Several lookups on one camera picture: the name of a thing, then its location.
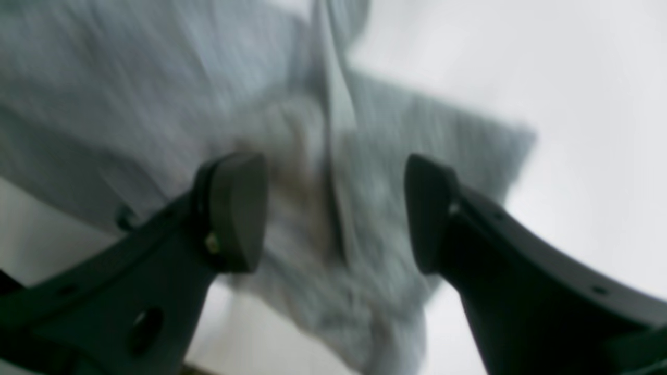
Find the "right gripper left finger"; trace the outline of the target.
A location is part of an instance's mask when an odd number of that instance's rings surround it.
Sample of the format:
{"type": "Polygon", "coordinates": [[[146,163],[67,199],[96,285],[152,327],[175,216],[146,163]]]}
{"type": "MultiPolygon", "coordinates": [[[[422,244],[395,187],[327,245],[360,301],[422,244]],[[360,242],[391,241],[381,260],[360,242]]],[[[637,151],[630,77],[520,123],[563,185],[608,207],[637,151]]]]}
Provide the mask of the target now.
{"type": "Polygon", "coordinates": [[[203,164],[191,190],[112,247],[30,288],[2,275],[2,360],[42,374],[177,374],[210,285],[264,251],[260,153],[203,164]]]}

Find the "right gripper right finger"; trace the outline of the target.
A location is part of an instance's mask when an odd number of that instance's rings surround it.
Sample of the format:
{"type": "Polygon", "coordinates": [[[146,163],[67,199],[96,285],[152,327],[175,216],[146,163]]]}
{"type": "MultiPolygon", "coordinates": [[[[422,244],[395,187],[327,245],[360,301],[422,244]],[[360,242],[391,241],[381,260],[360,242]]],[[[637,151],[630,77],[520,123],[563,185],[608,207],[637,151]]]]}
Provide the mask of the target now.
{"type": "Polygon", "coordinates": [[[553,248],[458,181],[408,157],[412,251],[460,295],[489,374],[665,374],[666,304],[553,248]]]}

